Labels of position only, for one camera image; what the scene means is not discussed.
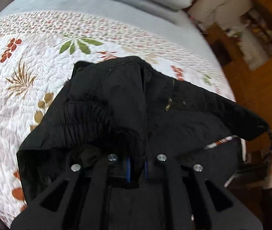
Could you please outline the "black pants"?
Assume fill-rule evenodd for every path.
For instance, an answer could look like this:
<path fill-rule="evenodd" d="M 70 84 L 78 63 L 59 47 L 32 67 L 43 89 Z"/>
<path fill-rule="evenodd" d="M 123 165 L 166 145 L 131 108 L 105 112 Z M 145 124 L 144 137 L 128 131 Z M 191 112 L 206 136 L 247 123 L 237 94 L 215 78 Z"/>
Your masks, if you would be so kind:
<path fill-rule="evenodd" d="M 23 193 L 28 206 L 72 165 L 92 168 L 115 154 L 130 160 L 131 173 L 112 185 L 108 229 L 165 229 L 162 189 L 146 180 L 146 160 L 192 158 L 224 186 L 242 161 L 240 141 L 268 128 L 248 109 L 138 57 L 80 61 L 17 152 Z"/>

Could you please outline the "floral quilted bedspread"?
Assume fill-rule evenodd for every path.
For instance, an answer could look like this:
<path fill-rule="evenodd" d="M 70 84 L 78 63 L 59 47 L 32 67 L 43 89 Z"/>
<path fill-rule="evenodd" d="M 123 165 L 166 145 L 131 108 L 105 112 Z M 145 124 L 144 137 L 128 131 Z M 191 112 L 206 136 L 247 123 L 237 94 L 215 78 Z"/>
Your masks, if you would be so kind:
<path fill-rule="evenodd" d="M 103 17 L 34 11 L 0 18 L 0 223 L 9 227 L 21 198 L 16 153 L 40 124 L 79 60 L 138 56 L 156 70 L 215 92 L 234 94 L 220 64 L 173 40 Z"/>

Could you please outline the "wooden side cabinet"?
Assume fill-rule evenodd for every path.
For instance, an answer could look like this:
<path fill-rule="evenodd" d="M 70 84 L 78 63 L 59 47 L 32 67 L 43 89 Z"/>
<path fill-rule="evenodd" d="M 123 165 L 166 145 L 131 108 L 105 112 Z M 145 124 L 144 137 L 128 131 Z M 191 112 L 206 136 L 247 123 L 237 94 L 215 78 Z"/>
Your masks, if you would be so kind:
<path fill-rule="evenodd" d="M 215 22 L 207 29 L 236 102 L 265 119 L 272 130 L 272 0 L 250 0 L 237 28 Z"/>

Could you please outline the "light blue bed sheet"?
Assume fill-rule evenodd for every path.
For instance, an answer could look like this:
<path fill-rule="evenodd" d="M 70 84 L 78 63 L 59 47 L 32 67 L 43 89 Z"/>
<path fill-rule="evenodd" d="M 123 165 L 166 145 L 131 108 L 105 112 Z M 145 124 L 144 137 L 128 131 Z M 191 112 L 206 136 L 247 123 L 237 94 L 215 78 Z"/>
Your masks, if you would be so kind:
<path fill-rule="evenodd" d="M 183 11 L 171 11 L 140 0 L 140 8 L 116 0 L 14 0 L 0 12 L 0 17 L 42 10 L 80 12 L 134 25 L 159 35 L 212 64 L 218 60 L 202 34 Z"/>

